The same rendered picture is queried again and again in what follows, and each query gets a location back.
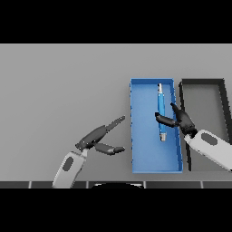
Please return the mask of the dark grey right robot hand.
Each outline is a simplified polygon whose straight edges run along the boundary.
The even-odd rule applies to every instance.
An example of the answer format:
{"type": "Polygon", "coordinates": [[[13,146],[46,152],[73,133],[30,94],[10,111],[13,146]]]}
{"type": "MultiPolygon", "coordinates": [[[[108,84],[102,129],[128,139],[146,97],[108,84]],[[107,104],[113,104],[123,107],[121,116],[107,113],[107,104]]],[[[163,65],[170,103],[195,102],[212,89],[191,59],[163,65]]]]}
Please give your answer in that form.
{"type": "Polygon", "coordinates": [[[180,127],[180,130],[184,135],[189,135],[190,138],[193,139],[198,133],[198,130],[195,128],[195,124],[193,123],[191,118],[185,111],[180,110],[176,104],[171,103],[170,105],[172,107],[172,110],[175,112],[176,119],[162,116],[159,112],[156,112],[156,121],[171,128],[180,127]]]}

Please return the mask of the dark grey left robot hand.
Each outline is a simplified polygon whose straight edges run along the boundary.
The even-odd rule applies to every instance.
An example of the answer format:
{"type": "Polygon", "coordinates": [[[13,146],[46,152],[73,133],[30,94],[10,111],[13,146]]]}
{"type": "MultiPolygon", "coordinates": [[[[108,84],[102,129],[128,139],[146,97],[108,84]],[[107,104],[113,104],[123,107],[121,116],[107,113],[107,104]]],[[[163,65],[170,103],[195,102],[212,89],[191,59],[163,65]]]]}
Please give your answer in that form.
{"type": "Polygon", "coordinates": [[[113,128],[115,128],[118,124],[120,124],[125,119],[125,116],[121,116],[116,119],[109,125],[102,125],[86,136],[84,136],[79,142],[75,144],[75,147],[79,151],[90,150],[91,148],[95,148],[100,153],[104,153],[107,155],[114,155],[116,153],[120,153],[125,151],[124,147],[113,147],[104,143],[101,143],[102,138],[109,133],[113,128]]]}

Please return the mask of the blue pipe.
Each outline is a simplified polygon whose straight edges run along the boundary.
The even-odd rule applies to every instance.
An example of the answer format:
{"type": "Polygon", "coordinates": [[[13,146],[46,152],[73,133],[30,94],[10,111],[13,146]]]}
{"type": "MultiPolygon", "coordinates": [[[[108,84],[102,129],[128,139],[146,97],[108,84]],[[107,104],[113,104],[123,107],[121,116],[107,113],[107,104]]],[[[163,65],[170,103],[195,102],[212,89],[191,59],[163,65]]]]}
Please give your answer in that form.
{"type": "MultiPolygon", "coordinates": [[[[161,116],[165,116],[165,102],[164,102],[164,93],[162,89],[162,83],[158,84],[158,111],[161,116]]],[[[166,126],[159,123],[159,137],[161,141],[166,141],[166,126]]]]}

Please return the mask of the dark grey bin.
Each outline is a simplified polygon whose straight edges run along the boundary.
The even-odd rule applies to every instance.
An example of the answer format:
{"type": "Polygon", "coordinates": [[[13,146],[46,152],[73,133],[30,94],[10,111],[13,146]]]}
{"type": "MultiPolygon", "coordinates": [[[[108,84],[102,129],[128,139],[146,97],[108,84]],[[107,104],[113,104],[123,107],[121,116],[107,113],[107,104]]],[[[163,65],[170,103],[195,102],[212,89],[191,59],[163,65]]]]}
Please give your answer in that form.
{"type": "Polygon", "coordinates": [[[179,99],[198,131],[210,131],[232,144],[232,112],[224,79],[182,79],[179,99]]]}

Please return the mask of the blue bin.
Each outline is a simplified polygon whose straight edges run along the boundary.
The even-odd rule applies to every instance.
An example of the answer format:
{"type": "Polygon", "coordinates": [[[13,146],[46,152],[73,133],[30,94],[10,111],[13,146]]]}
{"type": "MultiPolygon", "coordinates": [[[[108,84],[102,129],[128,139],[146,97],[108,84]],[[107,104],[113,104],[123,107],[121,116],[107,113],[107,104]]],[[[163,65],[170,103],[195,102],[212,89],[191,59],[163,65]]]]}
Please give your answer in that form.
{"type": "Polygon", "coordinates": [[[172,78],[130,79],[130,138],[132,172],[181,173],[183,170],[179,128],[166,128],[165,141],[155,119],[158,111],[158,84],[164,93],[165,116],[176,119],[170,104],[176,102],[172,78]]]}

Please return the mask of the dark strip with pale lines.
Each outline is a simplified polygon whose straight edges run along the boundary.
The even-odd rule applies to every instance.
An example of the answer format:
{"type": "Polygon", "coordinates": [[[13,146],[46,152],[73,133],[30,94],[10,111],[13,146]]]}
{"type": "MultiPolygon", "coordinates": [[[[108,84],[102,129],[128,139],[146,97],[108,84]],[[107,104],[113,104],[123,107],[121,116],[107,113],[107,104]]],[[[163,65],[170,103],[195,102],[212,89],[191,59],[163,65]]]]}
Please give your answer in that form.
{"type": "MultiPolygon", "coordinates": [[[[231,181],[76,181],[74,189],[232,189],[231,181]]],[[[0,189],[51,189],[51,181],[0,181],[0,189]]]]}

